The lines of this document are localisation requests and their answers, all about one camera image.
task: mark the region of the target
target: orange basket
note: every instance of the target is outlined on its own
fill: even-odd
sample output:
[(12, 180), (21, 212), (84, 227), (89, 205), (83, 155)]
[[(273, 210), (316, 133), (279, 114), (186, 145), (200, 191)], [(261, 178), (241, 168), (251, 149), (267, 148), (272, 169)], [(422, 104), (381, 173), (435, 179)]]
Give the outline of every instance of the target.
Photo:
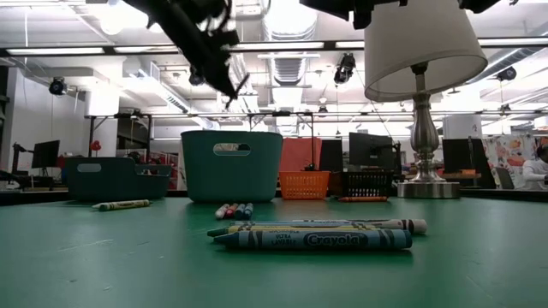
[(315, 200), (327, 195), (329, 171), (280, 172), (282, 198), (286, 200)]

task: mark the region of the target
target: crayon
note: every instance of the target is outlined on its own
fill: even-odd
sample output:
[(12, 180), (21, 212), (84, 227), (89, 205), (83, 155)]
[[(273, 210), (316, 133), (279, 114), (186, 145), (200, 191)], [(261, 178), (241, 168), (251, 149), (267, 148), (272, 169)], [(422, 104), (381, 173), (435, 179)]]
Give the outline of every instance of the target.
[(236, 208), (236, 211), (234, 212), (234, 218), (235, 219), (242, 219), (243, 218), (243, 211), (246, 209), (245, 204), (240, 204)]
[(224, 218), (232, 218), (234, 216), (234, 211), (238, 207), (238, 204), (233, 204), (224, 213)]
[(313, 220), (313, 219), (305, 219), (305, 220), (294, 220), (293, 222), (298, 223), (365, 223), (373, 225), (377, 228), (389, 228), (389, 229), (402, 229), (402, 230), (409, 230), (412, 234), (424, 234), (426, 233), (426, 230), (428, 229), (428, 225), (426, 224), (426, 221), (424, 219), (349, 219), (349, 220)]
[(388, 197), (343, 197), (338, 199), (339, 202), (385, 202)]
[(378, 230), (373, 226), (368, 225), (344, 225), (344, 226), (307, 226), (307, 225), (296, 225), (296, 226), (230, 226), (227, 228), (219, 228), (207, 231), (207, 236), (219, 236), (225, 234), (233, 234), (240, 231), (295, 231), (295, 230), (329, 230), (329, 231), (351, 231), (351, 230)]
[(407, 230), (371, 231), (240, 231), (213, 238), (228, 248), (254, 249), (404, 249), (413, 244)]
[(253, 216), (253, 204), (247, 204), (246, 209), (243, 211), (243, 219), (249, 220)]
[(226, 210), (229, 208), (230, 205), (224, 204), (221, 206), (218, 210), (215, 211), (215, 218), (217, 219), (223, 219), (224, 213), (226, 213)]
[(125, 209), (146, 207), (146, 206), (149, 206), (150, 204), (151, 202), (148, 200), (133, 200), (133, 201), (107, 202), (102, 204), (96, 204), (92, 206), (92, 208), (99, 211), (125, 210)]

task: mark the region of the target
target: silver lamp base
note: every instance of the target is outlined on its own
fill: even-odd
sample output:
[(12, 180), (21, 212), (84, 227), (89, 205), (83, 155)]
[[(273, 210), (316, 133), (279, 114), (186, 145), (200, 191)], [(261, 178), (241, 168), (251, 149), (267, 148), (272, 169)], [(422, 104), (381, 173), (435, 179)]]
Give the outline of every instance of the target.
[(400, 198), (460, 198), (459, 183), (421, 182), (399, 183), (397, 196)]

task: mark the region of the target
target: green tabletop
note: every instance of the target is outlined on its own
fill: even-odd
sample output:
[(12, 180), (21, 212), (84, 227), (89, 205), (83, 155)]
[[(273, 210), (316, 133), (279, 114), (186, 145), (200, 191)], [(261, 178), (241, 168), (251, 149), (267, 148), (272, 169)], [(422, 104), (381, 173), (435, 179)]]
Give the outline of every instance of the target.
[(254, 220), (424, 218), (408, 252), (226, 251), (220, 204), (0, 207), (0, 307), (547, 307), (548, 205), (463, 198), (256, 204)]

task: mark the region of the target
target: ceiling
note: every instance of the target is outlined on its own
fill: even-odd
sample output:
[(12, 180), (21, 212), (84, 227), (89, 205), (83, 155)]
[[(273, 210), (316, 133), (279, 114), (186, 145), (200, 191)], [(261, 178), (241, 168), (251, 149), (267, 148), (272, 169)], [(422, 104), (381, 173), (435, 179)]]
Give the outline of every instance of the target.
[[(55, 0), (42, 0), (53, 3)], [(243, 7), (246, 4), (257, 4), (259, 0), (236, 0), (235, 5)], [(142, 21), (142, 15), (133, 12), (122, 18), (123, 29), (119, 33), (112, 33), (105, 24), (108, 18), (105, 6), (99, 4), (81, 5), (83, 0), (58, 1), (52, 5), (36, 5), (29, 7), (29, 3), (36, 4), (39, 1), (10, 1), (11, 6), (0, 3), (0, 47), (19, 46), (69, 46), (69, 45), (106, 45), (106, 44), (156, 44), (170, 43), (163, 33), (146, 30)], [(515, 6), (509, 6), (507, 1), (500, 1), (493, 8), (481, 15), (469, 14), (469, 19), (478, 37), (525, 37), (539, 36), (548, 33), (548, 1), (521, 0)], [(238, 30), (242, 41), (265, 40), (262, 22), (259, 20), (237, 21)], [(318, 13), (318, 21), (315, 28), (314, 39), (318, 40), (343, 40), (362, 39), (363, 32), (355, 31), (352, 24), (340, 20), (331, 15)], [(484, 50), (490, 58), (500, 52), (511, 50)], [(410, 102), (374, 104), (364, 97), (363, 80), (364, 56), (361, 52), (355, 52), (357, 71), (350, 81), (338, 88), (332, 80), (334, 67), (340, 61), (343, 53), (339, 51), (319, 52), (319, 58), (308, 60), (306, 73), (301, 85), (308, 88), (302, 90), (301, 104), (296, 110), (317, 111), (319, 105), (326, 105), (329, 111), (411, 111)], [(258, 110), (273, 110), (276, 105), (272, 97), (272, 78), (268, 62), (258, 59), (258, 54), (243, 54), (242, 60), (245, 69), (250, 73), (251, 87), (257, 92)], [(123, 62), (123, 76), (111, 75), (105, 72), (104, 67), (112, 62)], [(156, 86), (143, 86), (143, 83), (131, 77), (137, 74), (139, 68), (150, 73), (150, 63), (154, 63), (160, 70), (160, 81), (170, 88), (179, 98), (188, 101), (192, 112), (220, 112), (223, 104), (220, 97), (209, 86), (191, 86), (188, 82), (188, 63), (183, 56), (127, 56), (112, 59), (101, 57), (70, 57), (70, 58), (32, 58), (27, 64), (40, 66), (41, 68), (94, 68), (106, 75), (111, 80), (116, 80), (122, 91), (121, 107), (135, 107), (143, 110), (165, 112), (167, 103), (162, 95), (157, 93)], [(525, 60), (514, 65), (518, 77), (511, 82), (484, 79), (470, 86), (457, 89), (459, 93), (449, 94), (449, 91), (432, 97), (433, 110), (497, 110), (502, 104), (511, 103), (513, 110), (537, 110), (548, 107), (548, 88), (545, 85), (548, 77), (548, 50), (542, 50)], [(529, 123), (533, 115), (520, 115), (506, 119), (507, 125), (523, 125)], [(438, 127), (441, 127), (442, 116), (434, 116)], [(488, 123), (499, 123), (499, 116), (485, 116), (485, 128)], [(363, 121), (360, 129), (386, 134), (388, 129), (391, 134), (408, 134), (408, 127), (412, 118), (407, 116), (378, 117), (327, 117), (315, 121), (323, 121), (323, 135), (330, 135), (336, 130), (341, 133), (355, 131)], [(165, 126), (194, 126), (195, 122), (189, 119), (158, 120), (157, 125)], [(225, 121), (221, 126), (245, 126), (242, 121)]]

